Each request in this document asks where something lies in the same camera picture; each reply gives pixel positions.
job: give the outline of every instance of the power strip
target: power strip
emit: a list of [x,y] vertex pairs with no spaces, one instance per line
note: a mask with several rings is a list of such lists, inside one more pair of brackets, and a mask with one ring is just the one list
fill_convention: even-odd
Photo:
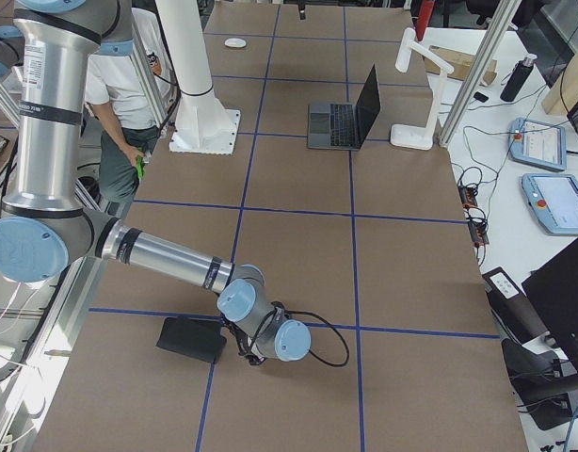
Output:
[[[458,188],[458,195],[460,196],[463,209],[469,210],[471,207],[477,207],[477,199],[475,198],[475,193],[472,188],[460,186]],[[486,228],[480,227],[480,225],[475,224],[472,220],[467,222],[467,227],[469,228],[471,240],[476,247],[485,247],[489,244],[488,235],[485,231]]]

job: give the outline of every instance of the brown tabletop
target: brown tabletop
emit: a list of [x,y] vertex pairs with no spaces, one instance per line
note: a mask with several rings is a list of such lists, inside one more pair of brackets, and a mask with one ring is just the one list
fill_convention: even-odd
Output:
[[[166,316],[217,318],[215,294],[111,263],[35,451],[526,450],[449,155],[388,141],[431,103],[420,58],[393,68],[409,13],[306,14],[216,4],[205,42],[217,97],[242,112],[234,153],[160,143],[127,224],[258,266],[271,299],[340,329],[349,365],[250,367],[228,334],[216,365],[156,348]],[[354,101],[373,63],[383,109],[362,149],[308,150],[308,103]]]

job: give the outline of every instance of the black spray bottle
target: black spray bottle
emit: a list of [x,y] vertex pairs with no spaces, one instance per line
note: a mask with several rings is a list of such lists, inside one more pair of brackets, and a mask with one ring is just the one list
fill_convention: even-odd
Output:
[[528,54],[524,59],[522,59],[511,74],[508,82],[506,82],[505,89],[500,95],[500,98],[505,102],[513,102],[519,91],[522,89],[525,80],[530,75],[532,69],[534,69],[534,61],[536,61],[536,56],[534,54]]

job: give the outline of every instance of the tablet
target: tablet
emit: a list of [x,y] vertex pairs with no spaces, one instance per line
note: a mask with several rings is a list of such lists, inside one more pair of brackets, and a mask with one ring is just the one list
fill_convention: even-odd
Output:
[[565,129],[560,125],[517,118],[511,124],[508,148],[516,162],[551,171],[567,167]]
[[522,188],[549,234],[578,235],[578,181],[571,174],[524,174]]

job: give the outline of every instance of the white t-shirt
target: white t-shirt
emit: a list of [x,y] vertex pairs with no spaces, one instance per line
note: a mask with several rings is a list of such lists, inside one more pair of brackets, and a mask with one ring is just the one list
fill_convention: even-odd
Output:
[[[152,12],[139,8],[132,8],[132,14],[153,72],[169,80],[170,64],[157,18]],[[164,106],[168,106],[169,84],[157,77],[155,83],[164,99]],[[91,55],[84,99],[95,105],[111,101],[122,127],[147,129],[157,125],[129,56]]]

